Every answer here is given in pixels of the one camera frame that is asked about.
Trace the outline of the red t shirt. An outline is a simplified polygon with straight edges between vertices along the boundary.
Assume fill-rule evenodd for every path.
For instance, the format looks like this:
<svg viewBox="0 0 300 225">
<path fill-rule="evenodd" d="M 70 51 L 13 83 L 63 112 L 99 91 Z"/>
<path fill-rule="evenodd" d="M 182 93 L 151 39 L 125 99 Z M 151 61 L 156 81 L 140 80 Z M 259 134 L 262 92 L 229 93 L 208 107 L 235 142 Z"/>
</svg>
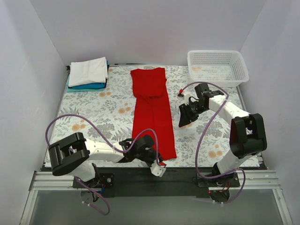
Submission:
<svg viewBox="0 0 300 225">
<path fill-rule="evenodd" d="M 136 98 L 132 137 L 147 128 L 153 129 L 163 160 L 175 159 L 177 155 L 165 69 L 135 69 L 130 73 Z"/>
</svg>

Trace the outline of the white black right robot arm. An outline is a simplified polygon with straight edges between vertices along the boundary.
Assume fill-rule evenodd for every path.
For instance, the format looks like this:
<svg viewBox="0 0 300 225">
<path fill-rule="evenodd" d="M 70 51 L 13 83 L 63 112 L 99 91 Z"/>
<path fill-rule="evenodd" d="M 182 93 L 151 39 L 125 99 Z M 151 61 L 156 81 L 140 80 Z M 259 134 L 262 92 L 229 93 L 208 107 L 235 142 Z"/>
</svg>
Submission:
<svg viewBox="0 0 300 225">
<path fill-rule="evenodd" d="M 199 174 L 202 179 L 213 180 L 217 186 L 229 181 L 229 174 L 234 173 L 249 158 L 266 150 L 267 139 L 262 115 L 250 114 L 229 101 L 229 94 L 221 87 L 211 90 L 210 82 L 194 82 L 197 97 L 193 97 L 180 89 L 178 96 L 184 98 L 179 106 L 179 127 L 196 121 L 200 114 L 213 111 L 214 115 L 204 128 L 207 132 L 214 118 L 219 115 L 230 125 L 230 150 L 217 162 L 211 176 Z"/>
</svg>

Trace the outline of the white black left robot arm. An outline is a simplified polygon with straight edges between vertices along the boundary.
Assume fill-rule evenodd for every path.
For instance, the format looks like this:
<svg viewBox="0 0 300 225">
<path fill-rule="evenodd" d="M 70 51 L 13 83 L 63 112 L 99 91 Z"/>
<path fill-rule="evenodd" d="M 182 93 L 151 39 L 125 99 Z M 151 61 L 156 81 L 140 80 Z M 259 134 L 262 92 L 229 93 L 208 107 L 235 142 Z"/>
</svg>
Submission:
<svg viewBox="0 0 300 225">
<path fill-rule="evenodd" d="M 129 163 L 135 159 L 143 161 L 153 175 L 162 177 L 166 171 L 163 159 L 154 149 L 154 140 L 149 135 L 114 143 L 86 139 L 77 132 L 63 138 L 48 147 L 52 174 L 62 176 L 70 174 L 80 178 L 88 187 L 96 187 L 100 175 L 91 161 L 101 160 L 114 163 Z"/>
</svg>

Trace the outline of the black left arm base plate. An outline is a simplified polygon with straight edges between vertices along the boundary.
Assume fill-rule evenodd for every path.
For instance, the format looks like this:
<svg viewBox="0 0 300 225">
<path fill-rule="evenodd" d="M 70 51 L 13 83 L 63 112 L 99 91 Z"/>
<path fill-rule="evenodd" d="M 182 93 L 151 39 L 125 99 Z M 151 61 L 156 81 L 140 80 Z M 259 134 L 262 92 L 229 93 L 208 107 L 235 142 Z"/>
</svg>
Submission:
<svg viewBox="0 0 300 225">
<path fill-rule="evenodd" d="M 79 176 L 81 182 L 89 188 L 113 188 L 114 174 L 113 173 L 100 173 L 96 175 L 81 175 Z"/>
</svg>

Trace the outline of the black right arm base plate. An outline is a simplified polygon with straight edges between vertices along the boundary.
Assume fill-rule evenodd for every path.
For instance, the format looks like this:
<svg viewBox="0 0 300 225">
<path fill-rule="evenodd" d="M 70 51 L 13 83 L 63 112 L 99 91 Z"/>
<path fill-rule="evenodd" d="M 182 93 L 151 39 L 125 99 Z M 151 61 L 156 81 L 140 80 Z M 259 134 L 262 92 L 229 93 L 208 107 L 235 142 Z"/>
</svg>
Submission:
<svg viewBox="0 0 300 225">
<path fill-rule="evenodd" d="M 204 179 L 197 175 L 195 183 L 200 188 L 237 188 L 240 186 L 240 181 L 236 172 L 215 179 Z"/>
</svg>

